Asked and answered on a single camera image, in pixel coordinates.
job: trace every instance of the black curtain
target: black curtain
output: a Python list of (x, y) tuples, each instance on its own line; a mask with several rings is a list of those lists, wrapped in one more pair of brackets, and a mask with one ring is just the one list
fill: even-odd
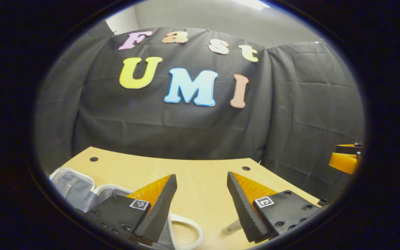
[[(361, 141), (364, 115), (347, 66), (326, 44), (300, 43), (266, 49), (231, 35), (190, 27), (159, 27), (132, 49), (117, 50), (129, 33), (113, 36), (105, 22), (82, 35), (44, 78), (35, 116), (35, 147), (46, 174), (89, 146), (147, 157), (215, 160), (251, 158), (318, 198), (335, 197), (349, 175), (328, 166), (336, 144)], [(173, 31), (189, 41), (164, 44)], [(212, 38), (229, 54), (209, 50)], [(257, 51), (258, 62), (239, 45)], [(162, 62), (141, 89), (119, 83), (123, 60)], [(166, 103), (172, 68), (194, 80), (218, 73), (212, 107)], [(230, 105), (234, 74), (249, 79), (243, 109)]]

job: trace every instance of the black backdrop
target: black backdrop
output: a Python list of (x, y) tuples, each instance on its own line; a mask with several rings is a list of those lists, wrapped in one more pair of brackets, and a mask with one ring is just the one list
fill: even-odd
[[(145, 30), (152, 36), (117, 50), (129, 33), (112, 35), (97, 24), (66, 50), (47, 74), (36, 102), (35, 142), (47, 175), (89, 146), (146, 157), (221, 160), (252, 158), (318, 198), (333, 200), (349, 174), (328, 166), (337, 144), (362, 141), (364, 113), (348, 67), (327, 44), (305, 42), (265, 49), (231, 35), (190, 27)], [(185, 43), (164, 44), (173, 31)], [(227, 55), (209, 50), (212, 38), (227, 41)], [(258, 62), (239, 45), (257, 51)], [(161, 57), (151, 83), (141, 89), (119, 84), (123, 60)], [(212, 107), (171, 104), (172, 68), (218, 73)], [(230, 105), (234, 74), (249, 78), (242, 109)]]
[[(350, 202), (289, 249), (400, 249), (400, 3), (289, 3), (335, 32), (361, 78), (371, 83), (364, 87), (370, 150)], [(40, 192), (29, 174), (35, 160), (27, 136), (35, 83), (62, 46), (49, 48), (104, 6), (104, 1), (0, 3), (0, 249), (111, 248)]]

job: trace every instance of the table surface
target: table surface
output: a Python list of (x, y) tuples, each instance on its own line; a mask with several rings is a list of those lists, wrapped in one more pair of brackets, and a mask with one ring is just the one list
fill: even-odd
[[(97, 157), (98, 161), (89, 159)], [(257, 244), (247, 241), (242, 229), (229, 235), (221, 230), (238, 219), (226, 181), (228, 171), (248, 177), (276, 192), (291, 190), (317, 205), (319, 199), (272, 173), (250, 158), (233, 160), (172, 160), (140, 157), (89, 147), (63, 165), (92, 177), (95, 187), (114, 184), (137, 190), (168, 174), (176, 174), (177, 191), (170, 212), (194, 220), (205, 233), (198, 248), (247, 249)], [(174, 225), (176, 241), (181, 245), (195, 240), (195, 233)]]

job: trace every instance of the blue letter m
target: blue letter m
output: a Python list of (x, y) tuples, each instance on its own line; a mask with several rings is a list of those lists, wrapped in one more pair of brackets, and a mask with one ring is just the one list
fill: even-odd
[(214, 106), (216, 101), (213, 97), (214, 80), (219, 74), (211, 70), (203, 70), (192, 81), (188, 71), (185, 68), (172, 68), (169, 73), (173, 78), (169, 93), (165, 96), (165, 102), (178, 103), (181, 98), (178, 95), (180, 89), (181, 95), (186, 103), (190, 102), (198, 90), (197, 97), (194, 98), (194, 103), (202, 106)]

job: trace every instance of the black screw hole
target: black screw hole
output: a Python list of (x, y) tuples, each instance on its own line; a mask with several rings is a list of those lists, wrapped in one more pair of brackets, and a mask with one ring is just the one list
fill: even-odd
[(127, 230), (127, 231), (129, 231), (129, 230), (131, 229), (131, 227), (128, 226), (128, 225), (121, 225), (121, 227), (122, 227), (124, 230)]

